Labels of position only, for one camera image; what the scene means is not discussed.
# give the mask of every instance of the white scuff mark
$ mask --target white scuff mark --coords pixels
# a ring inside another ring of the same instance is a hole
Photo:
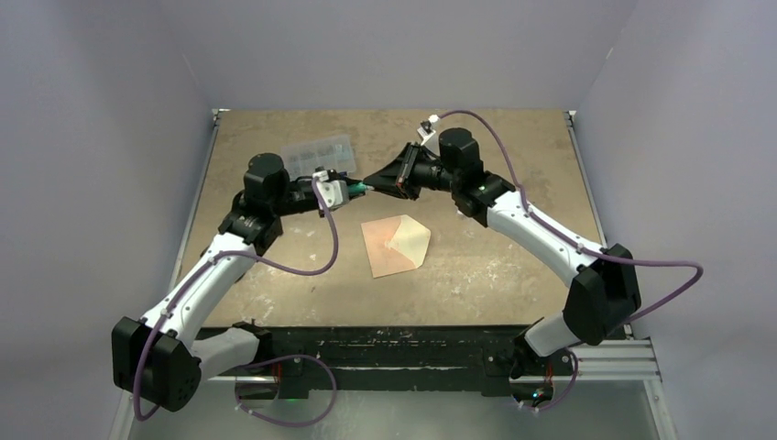
[[[268,307],[267,311],[266,311],[266,312],[265,312],[265,314],[262,316],[262,321],[264,321],[264,320],[266,320],[266,319],[268,318],[269,314],[271,314],[271,313],[272,313],[272,309],[274,309],[274,308],[275,308],[275,306],[272,306],[272,305],[270,305],[270,306]]]

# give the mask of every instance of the clear plastic box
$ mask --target clear plastic box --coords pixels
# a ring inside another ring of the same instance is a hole
[[[280,148],[280,157],[292,179],[310,176],[318,167],[348,174],[356,171],[356,160],[348,135],[287,145]]]

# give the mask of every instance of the table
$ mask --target table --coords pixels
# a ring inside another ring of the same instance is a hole
[[[284,145],[351,137],[364,177],[417,140],[420,121],[441,110],[301,110],[223,112],[213,154],[181,263],[186,273],[216,234],[242,189],[250,158]],[[564,113],[553,110],[479,111],[509,149],[530,200],[577,234],[599,241],[596,220],[569,137]],[[509,178],[488,132],[466,115],[441,128],[473,132],[486,169]],[[432,231],[426,260],[416,270],[373,279],[360,225],[410,215]],[[559,311],[560,280],[508,238],[456,215],[450,194],[424,190],[416,202],[369,194],[334,213],[341,240],[335,265],[318,277],[300,277],[256,265],[226,294],[205,325],[256,320],[257,325],[498,325],[529,324]],[[284,217],[284,235],[266,257],[316,269],[329,258],[326,221],[308,213]]]

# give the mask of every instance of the wire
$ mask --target wire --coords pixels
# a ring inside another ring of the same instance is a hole
[[[221,259],[226,257],[245,257],[247,259],[253,259],[258,263],[266,264],[278,270],[283,270],[288,273],[292,273],[294,275],[302,275],[302,276],[308,276],[308,277],[311,277],[314,275],[321,275],[322,273],[326,272],[333,266],[334,262],[337,260],[337,254],[340,251],[340,240],[338,239],[338,236],[337,236],[337,227],[334,224],[332,213],[330,212],[329,207],[327,207],[326,203],[323,201],[321,192],[318,191],[318,186],[315,184],[317,181],[318,181],[318,178],[314,178],[313,185],[311,185],[311,187],[313,189],[313,193],[316,196],[316,200],[318,200],[319,205],[322,207],[323,216],[326,217],[326,221],[329,223],[329,228],[332,231],[333,246],[332,246],[332,256],[329,258],[329,261],[327,261],[326,264],[324,264],[323,267],[321,267],[320,269],[302,270],[302,269],[294,269],[288,266],[284,266],[282,264],[276,263],[275,261],[271,261],[264,257],[260,257],[255,253],[237,251],[237,250],[221,251],[218,254],[214,255],[212,258],[205,260],[205,262],[199,268],[197,268],[197,270],[195,270],[189,278],[187,278],[183,282],[181,287],[178,289],[178,292],[176,292],[176,294],[173,295],[172,299],[170,299],[167,309],[162,311],[162,315],[159,317],[159,319],[157,320],[157,323],[151,329],[151,333],[148,334],[148,338],[146,338],[146,343],[143,345],[143,349],[140,351],[140,359],[137,361],[137,369],[135,370],[135,377],[132,383],[132,407],[133,407],[133,410],[135,411],[135,418],[139,422],[145,422],[146,420],[151,418],[151,416],[154,415],[154,413],[156,413],[157,410],[159,409],[159,405],[154,405],[154,407],[148,413],[145,413],[145,414],[143,414],[142,410],[140,409],[140,382],[143,376],[143,370],[145,369],[146,362],[148,360],[148,353],[150,353],[151,351],[151,346],[153,346],[154,341],[157,338],[157,335],[159,334],[159,330],[162,328],[162,326],[165,324],[168,318],[172,316],[172,311],[175,310],[175,307],[178,305],[178,301],[181,300],[183,295],[185,295],[186,292],[189,291],[192,285],[206,271],[208,271],[208,269],[215,266],[216,264],[218,264],[218,262]]]
[[[588,249],[586,247],[580,246],[576,241],[574,241],[571,237],[567,236],[557,228],[555,228],[553,225],[549,224],[542,218],[540,218],[538,215],[536,215],[533,210],[529,207],[529,199],[526,195],[526,188],[520,184],[520,181],[518,180],[518,176],[515,174],[515,169],[512,166],[512,161],[509,158],[508,150],[505,148],[504,143],[502,143],[502,139],[499,137],[497,132],[494,130],[494,128],[484,119],[481,115],[478,115],[477,113],[470,111],[470,110],[451,110],[449,112],[445,112],[440,115],[440,119],[443,119],[450,115],[469,115],[473,118],[480,121],[481,124],[488,130],[489,133],[491,133],[491,136],[494,138],[494,140],[497,142],[497,145],[499,146],[499,150],[502,152],[502,156],[505,159],[505,164],[508,166],[508,171],[510,174],[510,178],[512,179],[513,183],[515,184],[515,187],[518,188],[520,192],[520,204],[523,207],[524,211],[529,213],[529,216],[532,220],[540,224],[540,226],[544,227],[548,232],[551,234],[557,236],[559,239],[561,239],[564,243],[568,244],[569,246],[572,246],[574,248],[577,248],[580,252],[583,254],[586,254],[589,257],[595,257],[598,259],[603,259],[605,261],[610,261],[617,264],[628,264],[631,266],[642,266],[647,268],[691,268],[695,269],[694,276],[691,277],[688,281],[683,283],[680,287],[675,289],[674,291],[670,292],[663,298],[661,298],[656,303],[652,304],[650,307],[647,307],[629,318],[627,318],[624,322],[620,323],[618,327],[622,325],[626,325],[629,323],[632,323],[636,321],[637,319],[640,319],[641,317],[650,314],[652,312],[655,312],[660,307],[664,306],[669,301],[673,300],[674,298],[677,298],[681,293],[687,291],[691,288],[694,284],[696,284],[701,278],[702,275],[704,275],[704,268],[701,264],[695,262],[695,261],[687,261],[687,260],[668,260],[668,261],[660,261],[660,260],[650,260],[650,259],[631,259],[631,258],[620,258],[620,257],[613,257],[609,255],[605,255],[601,252],[597,252],[595,250]],[[572,378],[569,381],[569,385],[564,389],[564,392],[561,393],[560,396],[558,396],[556,399],[553,399],[551,403],[548,405],[542,407],[540,410],[539,408],[536,408],[535,411],[547,411],[553,408],[554,406],[558,405],[559,402],[561,402],[568,394],[569,391],[572,389],[573,385],[575,385],[575,382],[577,380],[577,373],[578,373],[578,359],[575,353],[572,352],[570,347],[566,349],[572,356],[572,359],[575,362],[575,366],[572,372]]]
[[[311,360],[311,361],[315,362],[324,371],[326,371],[326,375],[329,376],[329,380],[332,382],[332,399],[329,400],[329,404],[326,405],[326,408],[323,410],[322,413],[320,413],[319,415],[315,416],[314,418],[312,418],[311,420],[309,420],[307,422],[287,422],[287,421],[284,421],[284,420],[274,419],[272,417],[268,417],[268,416],[266,416],[264,414],[256,412],[256,411],[248,408],[247,406],[245,406],[243,404],[243,401],[240,400],[240,395],[237,392],[238,388],[237,388],[236,385],[235,385],[235,401],[237,402],[237,406],[235,407],[235,409],[236,410],[238,410],[238,409],[239,410],[243,410],[248,415],[253,415],[254,417],[257,417],[258,419],[264,420],[265,422],[270,422],[271,424],[276,424],[278,426],[283,426],[285,428],[304,428],[305,426],[310,426],[312,424],[317,424],[324,417],[326,417],[327,414],[329,414],[332,411],[332,409],[334,407],[334,401],[337,398],[337,383],[334,380],[334,374],[333,374],[332,370],[329,369],[329,367],[327,367],[326,364],[324,364],[320,359],[318,359],[316,357],[313,357],[313,356],[308,356],[308,355],[287,355],[287,356],[281,356],[281,357],[276,357],[274,359],[266,360],[264,362],[259,362],[257,364],[245,365],[244,368],[245,369],[257,369],[257,368],[260,368],[260,367],[265,367],[266,365],[276,364],[278,362],[282,362],[284,360],[291,360],[291,359],[294,359],[294,358],[302,358],[302,359],[307,359],[307,360]]]

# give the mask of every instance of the paper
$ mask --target paper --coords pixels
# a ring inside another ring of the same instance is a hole
[[[372,277],[378,278],[419,268],[432,231],[409,215],[397,215],[363,223],[362,234]]]

